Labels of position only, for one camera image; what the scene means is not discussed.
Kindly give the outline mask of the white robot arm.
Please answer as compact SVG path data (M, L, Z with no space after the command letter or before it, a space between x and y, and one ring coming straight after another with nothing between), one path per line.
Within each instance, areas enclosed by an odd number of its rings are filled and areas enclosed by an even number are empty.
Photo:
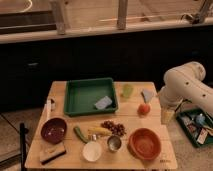
M206 70L199 62L188 62L165 72L164 86L158 92L162 124L171 120L184 99L213 117L213 88L203 83L205 76Z

